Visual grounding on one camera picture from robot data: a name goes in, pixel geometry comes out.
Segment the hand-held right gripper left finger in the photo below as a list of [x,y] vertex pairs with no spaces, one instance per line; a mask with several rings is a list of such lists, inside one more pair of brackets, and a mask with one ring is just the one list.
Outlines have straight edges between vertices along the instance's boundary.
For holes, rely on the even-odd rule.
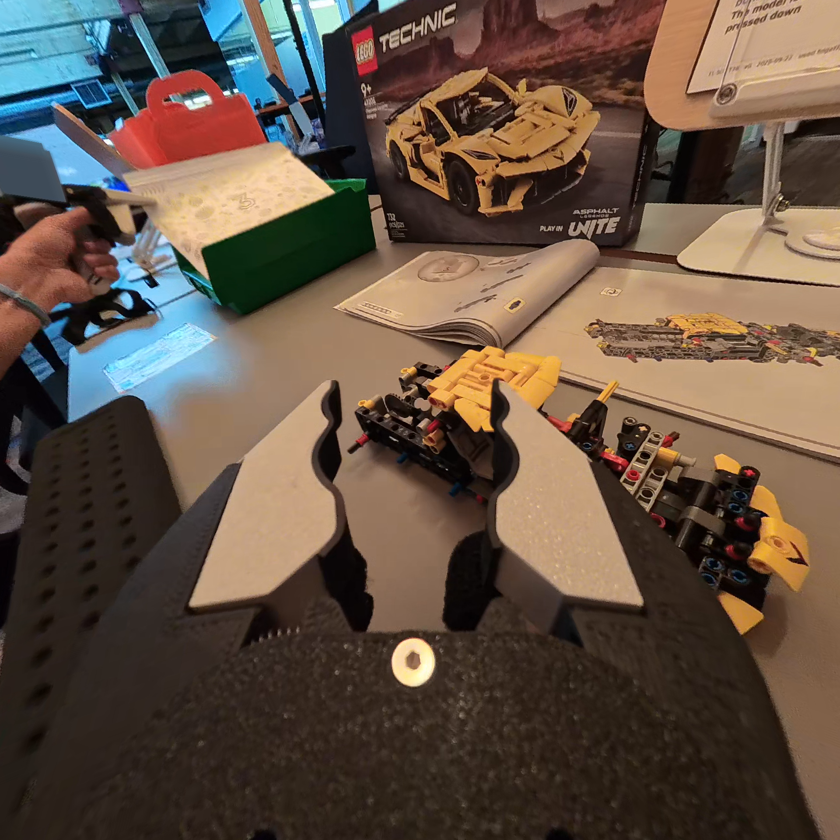
[[368,629],[367,565],[334,483],[341,423],[340,384],[324,381],[241,459],[187,603],[192,613],[255,608],[288,630],[329,597],[350,629]]

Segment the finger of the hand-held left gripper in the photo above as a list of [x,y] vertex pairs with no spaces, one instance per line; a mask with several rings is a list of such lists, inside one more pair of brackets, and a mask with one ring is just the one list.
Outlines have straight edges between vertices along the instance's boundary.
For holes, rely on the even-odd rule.
[[149,208],[157,204],[154,198],[133,192],[100,189],[99,193],[98,200],[112,219],[108,229],[118,232],[135,232],[137,227],[133,220],[134,213],[147,213]]

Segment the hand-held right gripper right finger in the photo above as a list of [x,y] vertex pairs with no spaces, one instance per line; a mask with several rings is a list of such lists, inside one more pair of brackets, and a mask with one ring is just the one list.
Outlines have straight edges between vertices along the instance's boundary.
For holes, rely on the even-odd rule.
[[511,385],[493,385],[494,489],[486,529],[450,558],[447,629],[477,629],[493,601],[541,634],[577,638],[577,611],[644,617],[644,597],[594,465]]

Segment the white printed paper bag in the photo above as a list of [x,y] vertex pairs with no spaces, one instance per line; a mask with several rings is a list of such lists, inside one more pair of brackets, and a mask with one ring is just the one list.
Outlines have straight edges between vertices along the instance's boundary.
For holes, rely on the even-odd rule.
[[334,194],[282,143],[131,171],[132,193],[154,200],[147,214],[205,277],[203,249]]

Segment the green box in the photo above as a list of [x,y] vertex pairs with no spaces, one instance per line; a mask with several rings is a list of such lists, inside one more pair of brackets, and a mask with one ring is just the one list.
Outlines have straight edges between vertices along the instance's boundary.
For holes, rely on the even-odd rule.
[[206,248],[199,269],[173,248],[192,287],[247,315],[376,248],[366,180],[331,181],[332,195]]

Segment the yellow black toy brick car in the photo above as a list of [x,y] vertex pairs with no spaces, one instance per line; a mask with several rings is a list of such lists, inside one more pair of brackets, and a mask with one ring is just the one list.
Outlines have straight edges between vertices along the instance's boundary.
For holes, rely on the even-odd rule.
[[799,592],[811,568],[809,544],[785,521],[760,472],[727,455],[696,466],[673,448],[677,432],[662,434],[626,416],[614,446],[605,441],[611,381],[581,413],[560,419],[545,409],[562,370],[553,355],[486,346],[441,367],[417,362],[401,369],[397,392],[360,400],[354,415],[360,436],[398,454],[451,489],[488,504],[497,481],[491,464],[495,437],[490,392],[496,381],[514,391],[594,465],[602,465],[696,569],[740,635],[759,625],[770,578]]

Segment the instruction booklet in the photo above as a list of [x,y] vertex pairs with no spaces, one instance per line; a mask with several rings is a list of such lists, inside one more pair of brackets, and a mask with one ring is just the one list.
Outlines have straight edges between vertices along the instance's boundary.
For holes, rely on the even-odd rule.
[[335,308],[419,338],[561,360],[639,405],[838,462],[838,288],[598,267],[568,241],[426,251]]

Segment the person's left hand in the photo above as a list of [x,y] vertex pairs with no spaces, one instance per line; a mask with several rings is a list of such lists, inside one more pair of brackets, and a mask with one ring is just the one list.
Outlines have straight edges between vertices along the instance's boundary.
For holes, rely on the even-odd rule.
[[2,256],[2,289],[52,312],[60,304],[90,300],[93,280],[110,287],[120,277],[118,261],[108,241],[84,232],[93,224],[80,206],[39,220]]

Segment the wood edged grey board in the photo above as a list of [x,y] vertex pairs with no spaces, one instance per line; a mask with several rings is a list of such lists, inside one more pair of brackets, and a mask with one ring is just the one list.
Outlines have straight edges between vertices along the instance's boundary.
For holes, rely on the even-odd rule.
[[135,167],[116,151],[112,143],[94,133],[65,107],[56,101],[52,102],[50,107],[57,129],[111,175],[123,178],[135,170]]

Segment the red box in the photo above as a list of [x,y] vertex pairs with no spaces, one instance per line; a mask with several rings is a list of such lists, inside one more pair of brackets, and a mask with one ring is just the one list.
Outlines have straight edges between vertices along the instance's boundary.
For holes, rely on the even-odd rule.
[[146,108],[109,138],[135,169],[149,169],[264,144],[266,136],[247,97],[224,95],[199,70],[152,80]]

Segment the grey wristband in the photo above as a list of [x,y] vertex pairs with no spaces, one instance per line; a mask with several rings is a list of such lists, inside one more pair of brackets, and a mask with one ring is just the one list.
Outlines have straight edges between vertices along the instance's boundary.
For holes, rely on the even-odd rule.
[[10,300],[15,306],[34,316],[42,328],[46,329],[50,326],[52,321],[48,312],[42,309],[36,302],[3,283],[1,283],[0,290],[2,297]]

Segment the colourful sticker sheet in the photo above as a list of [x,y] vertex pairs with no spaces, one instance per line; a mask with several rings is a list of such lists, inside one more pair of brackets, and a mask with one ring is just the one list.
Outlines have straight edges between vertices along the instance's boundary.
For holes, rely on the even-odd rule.
[[216,340],[191,323],[169,331],[142,348],[107,363],[102,372],[118,393],[129,392],[168,371]]

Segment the white document stand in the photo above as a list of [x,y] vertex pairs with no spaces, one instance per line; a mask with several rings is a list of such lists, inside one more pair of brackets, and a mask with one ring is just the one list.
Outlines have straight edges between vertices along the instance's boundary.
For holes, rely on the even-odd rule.
[[782,193],[784,127],[837,118],[839,64],[799,75],[727,83],[687,93],[717,2],[668,1],[647,64],[644,99],[662,126],[683,132],[762,124],[765,141],[760,209],[730,212],[687,246],[688,270],[747,279],[838,287],[837,208],[790,209]]

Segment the printed paper sheet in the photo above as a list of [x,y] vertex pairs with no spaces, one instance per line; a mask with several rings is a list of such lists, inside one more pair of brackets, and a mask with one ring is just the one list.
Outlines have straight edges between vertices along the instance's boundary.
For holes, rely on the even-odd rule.
[[686,92],[838,64],[838,1],[718,1]]

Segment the black plastic frame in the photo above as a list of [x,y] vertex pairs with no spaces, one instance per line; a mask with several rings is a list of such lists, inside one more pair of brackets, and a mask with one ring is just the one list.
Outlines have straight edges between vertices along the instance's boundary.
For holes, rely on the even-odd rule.
[[51,322],[63,322],[61,336],[75,347],[88,340],[88,329],[100,333],[115,329],[126,322],[141,319],[157,307],[135,290],[112,287],[89,301],[74,303],[50,313]]

